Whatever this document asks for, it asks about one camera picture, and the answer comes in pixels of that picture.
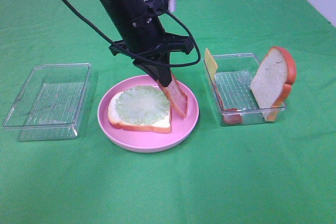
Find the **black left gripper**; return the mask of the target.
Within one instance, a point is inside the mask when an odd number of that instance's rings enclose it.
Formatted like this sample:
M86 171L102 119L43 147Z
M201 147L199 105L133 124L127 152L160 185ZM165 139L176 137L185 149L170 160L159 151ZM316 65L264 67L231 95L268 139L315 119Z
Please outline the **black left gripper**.
M164 33L153 46L147 45L146 42L154 42L154 39L145 36L132 39L128 44L124 40L113 41L109 49L114 56L124 54L134 59L134 66L143 70L163 87L168 87L172 81L171 70L169 66L163 64L170 64L171 52L183 52L188 55L194 49L194 38L191 34L181 36Z

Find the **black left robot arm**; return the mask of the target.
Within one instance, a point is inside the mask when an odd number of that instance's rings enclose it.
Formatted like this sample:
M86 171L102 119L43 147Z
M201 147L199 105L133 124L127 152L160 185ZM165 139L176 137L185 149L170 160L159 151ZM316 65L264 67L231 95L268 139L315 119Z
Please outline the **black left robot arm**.
M196 48L191 34L167 33L159 16L171 16L171 0L99 0L115 25L121 40L112 41L92 22L84 18L67 0L61 0L77 17L108 41L111 52L129 56L133 64L164 88L171 86L171 52L189 54Z

